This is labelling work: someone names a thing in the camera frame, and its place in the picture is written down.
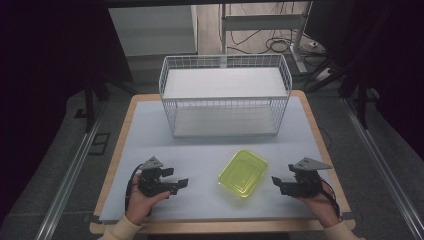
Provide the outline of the dark curtain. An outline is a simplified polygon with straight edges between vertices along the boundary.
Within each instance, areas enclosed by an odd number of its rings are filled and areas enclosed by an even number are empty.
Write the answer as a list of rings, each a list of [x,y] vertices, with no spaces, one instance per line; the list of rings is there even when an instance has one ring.
[[[0,224],[33,176],[67,100],[132,75],[102,0],[0,0]]]
[[[379,94],[384,119],[424,160],[424,0],[315,0],[306,34]]]

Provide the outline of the white power strip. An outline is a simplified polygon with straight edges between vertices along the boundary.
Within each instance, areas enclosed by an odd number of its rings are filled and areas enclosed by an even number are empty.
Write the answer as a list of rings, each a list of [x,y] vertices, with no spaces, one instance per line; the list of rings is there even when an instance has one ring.
[[[333,72],[334,70],[332,68],[325,68],[321,73],[317,75],[316,80],[320,82],[329,77]]]

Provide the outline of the person's right hand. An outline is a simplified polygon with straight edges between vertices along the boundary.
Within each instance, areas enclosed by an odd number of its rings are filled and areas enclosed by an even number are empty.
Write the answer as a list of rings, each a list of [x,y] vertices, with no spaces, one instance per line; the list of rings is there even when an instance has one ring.
[[[331,201],[322,193],[311,198],[297,197],[304,203],[324,228],[333,227],[341,222]]]

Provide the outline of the black floor plate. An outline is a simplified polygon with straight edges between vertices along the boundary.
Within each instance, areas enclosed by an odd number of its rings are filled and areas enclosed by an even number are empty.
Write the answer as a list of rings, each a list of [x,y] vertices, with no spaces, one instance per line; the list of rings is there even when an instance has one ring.
[[[89,155],[102,156],[105,154],[108,142],[110,139],[109,133],[97,133],[89,148]]]

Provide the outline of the white cabinet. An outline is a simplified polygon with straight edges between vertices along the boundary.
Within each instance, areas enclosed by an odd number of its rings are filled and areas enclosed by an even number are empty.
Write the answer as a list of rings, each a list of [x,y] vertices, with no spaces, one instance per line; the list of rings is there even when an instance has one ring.
[[[198,52],[194,5],[110,8],[109,14],[126,56]]]

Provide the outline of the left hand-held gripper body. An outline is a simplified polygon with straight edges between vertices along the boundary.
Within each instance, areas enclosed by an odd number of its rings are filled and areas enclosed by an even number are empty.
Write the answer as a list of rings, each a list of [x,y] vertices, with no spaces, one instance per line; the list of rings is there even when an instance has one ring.
[[[160,178],[163,163],[155,156],[143,163],[139,170],[141,171],[138,188],[147,197],[153,197],[165,191],[165,184]]]

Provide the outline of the grey metal desk frame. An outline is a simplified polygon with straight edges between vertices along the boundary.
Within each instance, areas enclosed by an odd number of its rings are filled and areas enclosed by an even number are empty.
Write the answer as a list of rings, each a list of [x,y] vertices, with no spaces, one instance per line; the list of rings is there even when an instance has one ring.
[[[253,30],[296,30],[297,35],[289,45],[290,53],[300,74],[307,72],[306,66],[300,56],[300,42],[306,27],[312,2],[308,1],[300,14],[289,15],[247,15],[232,16],[226,14],[226,5],[221,5],[221,53],[227,53],[228,31],[253,31]]]

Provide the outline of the light grey table mat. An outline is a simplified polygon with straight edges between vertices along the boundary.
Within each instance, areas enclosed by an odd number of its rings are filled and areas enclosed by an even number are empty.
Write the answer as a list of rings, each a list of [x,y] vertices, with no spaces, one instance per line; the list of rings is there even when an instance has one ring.
[[[221,171],[241,149],[268,162],[265,175],[247,198],[235,195],[218,182]],[[166,182],[189,180],[187,187],[154,206],[152,221],[309,218],[308,208],[292,197],[283,196],[272,178],[292,182],[290,164],[305,157],[322,159],[298,97],[289,100],[276,136],[221,138],[175,138],[162,103],[139,102],[100,214],[102,221],[120,219],[128,180],[133,170],[151,157],[174,170],[172,176],[164,179]]]

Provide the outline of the person's left hand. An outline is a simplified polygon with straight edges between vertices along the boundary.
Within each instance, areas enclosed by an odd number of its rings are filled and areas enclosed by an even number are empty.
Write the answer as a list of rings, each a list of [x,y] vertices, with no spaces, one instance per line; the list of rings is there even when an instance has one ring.
[[[158,202],[167,199],[169,192],[163,192],[153,197],[146,197],[138,188],[140,175],[136,174],[132,179],[126,218],[133,224],[140,226],[152,207]]]

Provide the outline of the yellow-green plastic container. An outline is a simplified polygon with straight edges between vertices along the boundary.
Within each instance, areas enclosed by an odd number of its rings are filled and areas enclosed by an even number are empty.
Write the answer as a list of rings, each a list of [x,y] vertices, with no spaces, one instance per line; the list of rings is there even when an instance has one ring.
[[[218,183],[240,198],[251,196],[268,169],[268,162],[247,149],[237,151],[218,175]]]

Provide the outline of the aluminium floor rail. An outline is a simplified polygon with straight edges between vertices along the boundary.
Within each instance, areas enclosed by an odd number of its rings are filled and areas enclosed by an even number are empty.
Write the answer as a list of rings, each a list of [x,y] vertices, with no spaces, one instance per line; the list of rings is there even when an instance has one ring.
[[[385,158],[375,143],[371,133],[368,129],[365,129],[357,119],[354,105],[346,99],[342,99],[341,102],[344,105],[354,128],[358,132],[361,141],[367,149],[372,162],[376,166],[377,171],[390,192],[392,199],[404,218],[406,225],[412,233],[414,240],[424,240],[424,221],[419,216],[417,209],[401,188],[401,185],[385,161]]]
[[[64,212],[65,206],[69,200],[72,190],[75,186],[76,180],[80,174],[82,166],[85,162],[86,156],[94,137],[98,131],[99,125],[104,116],[106,103],[100,103],[94,115],[94,123],[87,133],[84,134],[83,140],[73,157],[67,171],[64,174],[62,182],[58,191],[53,198],[52,203],[39,227],[39,230],[34,240],[51,240],[57,228],[59,220]]]

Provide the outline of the black stand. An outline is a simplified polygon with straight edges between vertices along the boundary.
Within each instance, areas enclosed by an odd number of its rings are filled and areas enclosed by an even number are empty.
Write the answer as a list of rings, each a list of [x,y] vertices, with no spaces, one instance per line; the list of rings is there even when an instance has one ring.
[[[78,109],[75,114],[76,118],[86,119],[86,133],[94,128],[94,122],[96,119],[94,97],[97,97],[101,102],[108,101],[110,99],[110,92],[106,86],[107,83],[114,85],[131,96],[137,94],[137,91],[133,87],[130,87],[124,82],[118,81],[107,74],[101,73],[97,77],[86,77],[83,80],[85,108]]]
[[[342,79],[338,94],[341,98],[349,98],[353,93],[356,93],[356,98],[354,99],[356,118],[360,125],[367,129],[366,106],[369,102],[375,100],[370,99],[367,95],[365,71],[362,69],[361,63],[361,60],[352,60],[344,67],[337,67],[328,77],[312,86],[306,87],[305,92],[316,92],[330,83]]]

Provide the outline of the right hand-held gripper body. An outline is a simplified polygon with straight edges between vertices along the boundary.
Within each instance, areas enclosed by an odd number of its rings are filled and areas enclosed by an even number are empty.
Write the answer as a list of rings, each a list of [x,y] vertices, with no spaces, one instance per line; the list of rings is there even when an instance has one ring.
[[[332,166],[309,157],[304,157],[294,165],[299,171],[293,172],[296,182],[290,187],[289,196],[317,196],[323,190],[318,171],[332,169]]]

